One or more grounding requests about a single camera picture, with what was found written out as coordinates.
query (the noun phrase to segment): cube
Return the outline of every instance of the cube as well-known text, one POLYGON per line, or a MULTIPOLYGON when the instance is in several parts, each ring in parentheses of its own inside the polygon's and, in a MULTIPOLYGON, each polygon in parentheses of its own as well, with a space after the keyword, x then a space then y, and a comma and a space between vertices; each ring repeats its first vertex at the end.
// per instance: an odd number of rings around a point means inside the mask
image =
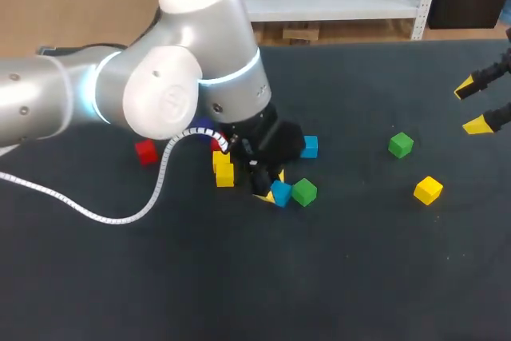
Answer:
POLYGON ((293 187, 282 181, 276 180, 271 185, 271 193, 275 199, 275 205, 284 208, 291 199, 291 192, 293 187))
POLYGON ((318 157, 318 137, 317 136, 304 136, 305 149, 302 151, 302 159, 315 159, 318 157))
POLYGON ((266 196, 259 196, 254 195, 258 199, 261 199, 262 201, 266 201, 267 203, 275 203, 275 198, 273 197, 273 193, 270 191, 266 196))
MULTIPOLYGON (((196 117, 195 119, 193 119, 189 128, 206 128, 206 129, 211 129, 213 131, 216 129, 215 123, 209 117, 196 117)), ((205 143, 209 143, 211 140, 211 137, 207 136, 207 135, 197 135, 197 136, 200 138, 201 141, 203 141, 205 143)))
POLYGON ((216 165, 216 186, 219 188, 234 187, 234 164, 220 163, 216 165))
POLYGON ((218 164, 230 164, 231 153, 222 153, 222 151, 213 152, 213 172, 216 173, 216 166, 218 164))
MULTIPOLYGON (((227 140, 225 138, 225 135, 223 133, 220 133, 220 135, 222 135, 222 137, 227 140)), ((218 140, 217 139, 213 139, 211 138, 211 152, 215 152, 215 151, 221 151, 222 148, 220 147, 220 145, 218 144, 218 140)))
POLYGON ((152 140, 141 141, 135 144, 138 160, 142 165, 149 165, 158 162, 158 152, 152 140))
POLYGON ((302 179, 295 185, 291 195, 300 205, 307 207, 312 201, 315 200, 318 194, 318 189, 307 179, 302 179))
POLYGON ((444 186, 436 181, 433 177, 428 176, 415 187, 414 196, 422 203, 430 205, 439 196, 444 186))
POLYGON ((408 153, 412 152, 414 141, 408 137, 405 133, 398 133, 396 136, 390 139, 389 152, 396 156, 398 159, 402 159, 408 153))

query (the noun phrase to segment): white coiled cable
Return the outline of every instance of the white coiled cable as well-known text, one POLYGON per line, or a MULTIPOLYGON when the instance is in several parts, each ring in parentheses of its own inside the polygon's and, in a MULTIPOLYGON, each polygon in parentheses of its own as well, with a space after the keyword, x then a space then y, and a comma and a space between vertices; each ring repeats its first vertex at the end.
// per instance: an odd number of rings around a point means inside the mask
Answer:
POLYGON ((17 147, 18 147, 17 145, 11 145, 10 147, 0 148, 0 156, 3 156, 6 153, 9 153, 10 151, 12 151, 13 149, 15 149, 17 147))
POLYGON ((129 224, 134 221, 137 221, 144 217, 153 207, 153 205, 158 200, 158 196, 161 192, 161 186, 163 185, 163 181, 165 178, 165 171, 167 170, 167 163, 168 158, 170 156, 170 152, 174 148, 174 145, 181 140, 182 138, 190 135, 206 135, 214 138, 218 141, 219 146, 222 148, 222 151, 226 151, 228 147, 227 141, 217 132, 212 131, 211 129, 206 128, 190 128, 186 129, 179 135, 174 136, 170 141, 168 142, 167 146, 165 147, 165 151, 163 152, 163 156, 161 157, 161 163, 160 163, 160 172, 158 173, 158 178, 156 180, 156 187, 154 188, 153 194, 151 195, 151 198, 149 199, 148 203, 138 212, 135 213, 132 216, 125 217, 122 219, 111 219, 108 217, 99 216, 96 213, 92 213, 90 210, 83 208, 81 205, 75 203, 70 198, 62 195, 59 192, 56 192, 52 189, 49 189, 47 187, 43 187, 42 185, 32 183, 27 180, 20 179, 19 177, 10 175, 8 173, 0 172, 0 179, 6 180, 11 183, 23 185, 27 188, 31 188, 35 191, 45 193, 46 195, 52 196, 55 199, 60 200, 64 204, 69 205, 72 209, 79 211, 82 215, 87 216, 88 218, 99 221, 103 224, 111 224, 111 225, 121 225, 121 224, 129 224))

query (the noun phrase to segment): wooden floor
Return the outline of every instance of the wooden floor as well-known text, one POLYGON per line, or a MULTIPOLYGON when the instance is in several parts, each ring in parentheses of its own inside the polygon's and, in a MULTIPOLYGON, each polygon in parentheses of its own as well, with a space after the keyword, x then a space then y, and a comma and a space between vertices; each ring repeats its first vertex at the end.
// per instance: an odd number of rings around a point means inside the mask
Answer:
MULTIPOLYGON (((129 44, 150 23, 157 0, 0 0, 0 57, 31 55, 39 46, 129 44)), ((427 30, 425 39, 504 38, 494 30, 427 30)), ((315 44, 408 40, 409 21, 328 22, 315 44)), ((265 25, 262 44, 287 44, 282 26, 265 25)))

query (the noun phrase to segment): red cube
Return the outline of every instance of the red cube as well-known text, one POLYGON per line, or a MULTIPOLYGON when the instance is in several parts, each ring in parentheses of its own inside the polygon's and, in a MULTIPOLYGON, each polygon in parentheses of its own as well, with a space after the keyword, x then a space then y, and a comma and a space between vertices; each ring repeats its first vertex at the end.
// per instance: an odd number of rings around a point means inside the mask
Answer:
POLYGON ((215 151, 221 151, 222 148, 218 145, 218 141, 216 139, 211 139, 211 152, 215 152, 215 151))
POLYGON ((158 162, 158 152, 152 140, 141 141, 135 144, 138 160, 142 165, 149 165, 158 162))

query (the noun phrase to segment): cable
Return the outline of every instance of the cable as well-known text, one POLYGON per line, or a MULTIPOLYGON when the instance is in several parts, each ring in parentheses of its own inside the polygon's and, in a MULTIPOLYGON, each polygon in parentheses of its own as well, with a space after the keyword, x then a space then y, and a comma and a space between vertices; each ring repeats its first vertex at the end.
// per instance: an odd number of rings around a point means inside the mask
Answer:
POLYGON ((103 224, 111 224, 111 225, 121 225, 121 224, 129 224, 134 221, 137 221, 144 217, 153 207, 153 205, 156 203, 156 200, 158 200, 158 196, 161 192, 161 186, 163 185, 163 181, 165 178, 165 171, 167 170, 167 164, 168 164, 168 158, 170 156, 170 152, 174 148, 174 145, 181 140, 182 138, 190 135, 206 135, 214 138, 218 141, 219 146, 222 148, 222 151, 227 151, 228 143, 227 141, 217 132, 212 131, 211 129, 206 128, 190 128, 186 129, 179 135, 174 136, 170 141, 168 142, 167 146, 165 147, 165 151, 163 152, 163 156, 161 157, 161 163, 160 163, 160 172, 158 173, 158 178, 156 180, 156 186, 154 188, 153 194, 151 195, 151 198, 147 202, 147 204, 138 212, 135 213, 132 216, 125 217, 122 219, 111 219, 108 217, 99 216, 96 213, 92 213, 90 210, 83 208, 81 205, 75 203, 70 198, 62 195, 59 192, 55 192, 52 189, 49 189, 47 187, 43 187, 42 185, 32 183, 27 180, 20 179, 19 177, 10 175, 8 173, 0 172, 0 179, 9 181, 11 183, 23 185, 27 188, 31 188, 35 191, 45 193, 46 195, 52 196, 55 199, 60 200, 64 204, 69 205, 72 209, 79 211, 82 215, 87 216, 88 218, 99 221, 103 224))
POLYGON ((13 149, 17 148, 17 145, 11 145, 10 147, 4 147, 0 148, 0 156, 5 155, 6 153, 12 151, 13 149))
POLYGON ((147 35, 149 33, 149 31, 152 30, 153 27, 160 21, 160 19, 161 19, 161 8, 158 7, 156 9, 156 13, 154 14, 154 17, 151 21, 151 24, 149 24, 149 26, 145 29, 145 31, 133 43, 131 43, 131 46, 133 44, 135 44, 136 42, 138 42, 139 40, 141 40, 145 35, 147 35))

